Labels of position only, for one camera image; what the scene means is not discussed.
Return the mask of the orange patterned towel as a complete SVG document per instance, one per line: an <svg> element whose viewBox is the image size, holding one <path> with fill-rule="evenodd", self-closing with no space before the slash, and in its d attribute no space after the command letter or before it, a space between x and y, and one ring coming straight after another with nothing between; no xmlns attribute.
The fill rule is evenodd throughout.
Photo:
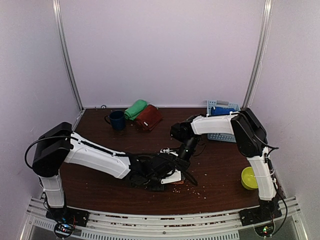
<svg viewBox="0 0 320 240"><path fill-rule="evenodd" d="M185 182L185 177L182 175L179 181L172 182L172 185L183 185Z"/></svg>

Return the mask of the light blue plastic basket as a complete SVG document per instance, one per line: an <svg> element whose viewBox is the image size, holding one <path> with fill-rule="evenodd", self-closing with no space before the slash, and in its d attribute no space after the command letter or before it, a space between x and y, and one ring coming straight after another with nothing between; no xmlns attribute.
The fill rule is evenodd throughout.
<svg viewBox="0 0 320 240"><path fill-rule="evenodd" d="M227 109L226 113L228 114L230 111L238 112L240 111L240 106L237 103L232 103L228 101L222 100L207 100L206 113L207 115L212 115L213 110ZM213 141L220 142L229 142L235 143L236 139L234 135L228 133L208 133L207 138Z"/></svg>

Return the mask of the blue towel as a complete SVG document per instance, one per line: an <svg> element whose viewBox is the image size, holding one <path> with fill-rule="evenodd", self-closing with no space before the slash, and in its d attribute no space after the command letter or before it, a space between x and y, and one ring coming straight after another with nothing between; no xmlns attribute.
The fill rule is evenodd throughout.
<svg viewBox="0 0 320 240"><path fill-rule="evenodd" d="M234 108L225 108L219 106L213 106L210 109L211 116L222 116L222 115L229 115L230 113L236 112Z"/></svg>

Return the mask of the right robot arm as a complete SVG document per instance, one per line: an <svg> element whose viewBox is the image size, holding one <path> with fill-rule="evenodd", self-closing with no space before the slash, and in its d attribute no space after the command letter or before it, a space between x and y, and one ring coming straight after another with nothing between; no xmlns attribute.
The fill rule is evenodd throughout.
<svg viewBox="0 0 320 240"><path fill-rule="evenodd" d="M228 115L193 115L171 126L170 135L182 143L178 157L188 161L204 134L230 134L235 138L238 151L252 167L258 185L259 207L256 216L268 220L279 201L278 187L270 152L275 148L267 141L267 132L248 107Z"/></svg>

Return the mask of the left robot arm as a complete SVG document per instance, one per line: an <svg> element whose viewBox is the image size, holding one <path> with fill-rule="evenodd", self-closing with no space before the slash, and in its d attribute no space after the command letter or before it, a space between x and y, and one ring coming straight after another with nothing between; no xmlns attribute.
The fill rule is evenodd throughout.
<svg viewBox="0 0 320 240"><path fill-rule="evenodd" d="M186 177L197 185L188 173L190 159L200 141L180 124L171 128L171 136L181 142L178 149L164 149L158 153L129 153L116 151L87 140L72 131L72 125L62 122L31 143L27 156L35 147L34 157L27 166L39 177L46 197L47 208L61 222L72 218L62 187L62 164L76 164L106 173L116 179L127 180L132 187L145 187L150 191L163 191L165 186Z"/></svg>

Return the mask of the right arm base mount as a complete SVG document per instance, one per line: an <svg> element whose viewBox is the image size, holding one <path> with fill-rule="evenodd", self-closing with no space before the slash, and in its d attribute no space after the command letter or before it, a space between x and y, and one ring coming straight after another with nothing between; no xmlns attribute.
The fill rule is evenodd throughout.
<svg viewBox="0 0 320 240"><path fill-rule="evenodd" d="M245 208L239 212L242 226L253 225L255 233L262 238L270 238L276 232L275 219L282 216L282 211L278 208L270 211L261 206Z"/></svg>

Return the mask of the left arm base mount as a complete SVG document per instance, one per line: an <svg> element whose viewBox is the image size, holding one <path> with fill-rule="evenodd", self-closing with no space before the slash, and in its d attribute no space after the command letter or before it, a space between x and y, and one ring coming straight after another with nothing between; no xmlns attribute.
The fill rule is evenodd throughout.
<svg viewBox="0 0 320 240"><path fill-rule="evenodd" d="M76 227L86 227L90 213L75 208L48 208L46 217L56 222L53 233L60 239L70 237Z"/></svg>

